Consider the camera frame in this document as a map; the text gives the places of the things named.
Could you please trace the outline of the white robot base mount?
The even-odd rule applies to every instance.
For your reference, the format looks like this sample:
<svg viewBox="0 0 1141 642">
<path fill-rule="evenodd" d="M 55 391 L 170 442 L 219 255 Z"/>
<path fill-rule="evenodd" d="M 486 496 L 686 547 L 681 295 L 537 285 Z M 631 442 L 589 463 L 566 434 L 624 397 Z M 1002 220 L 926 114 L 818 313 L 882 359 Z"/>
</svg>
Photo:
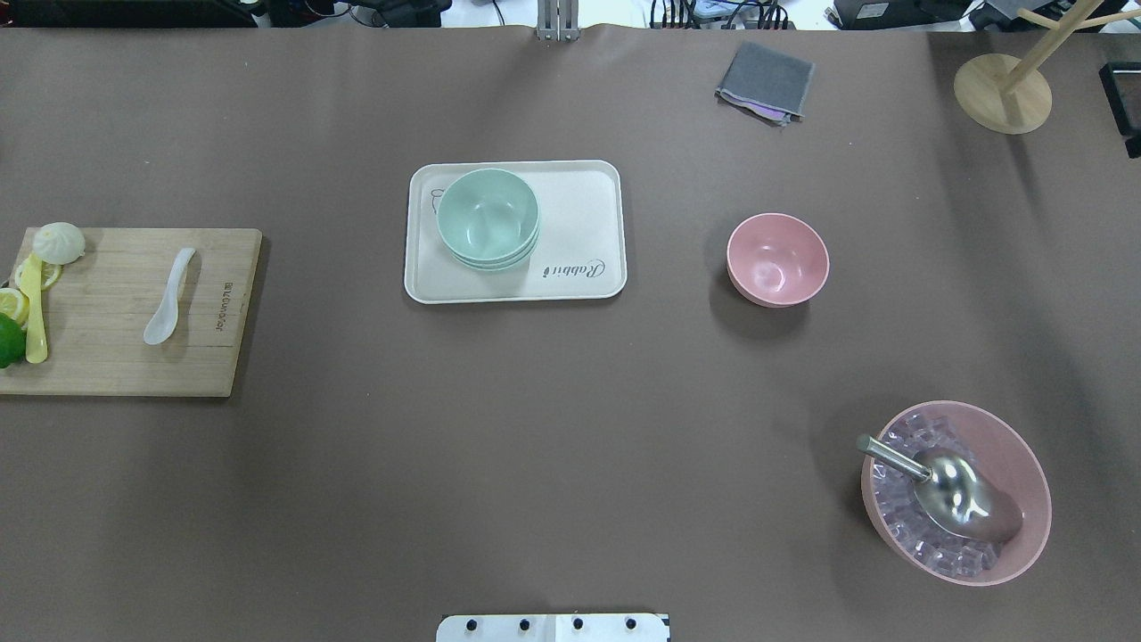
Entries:
<svg viewBox="0 0 1141 642">
<path fill-rule="evenodd" d="M 667 613 L 456 613 L 436 641 L 671 641 Z"/>
</svg>

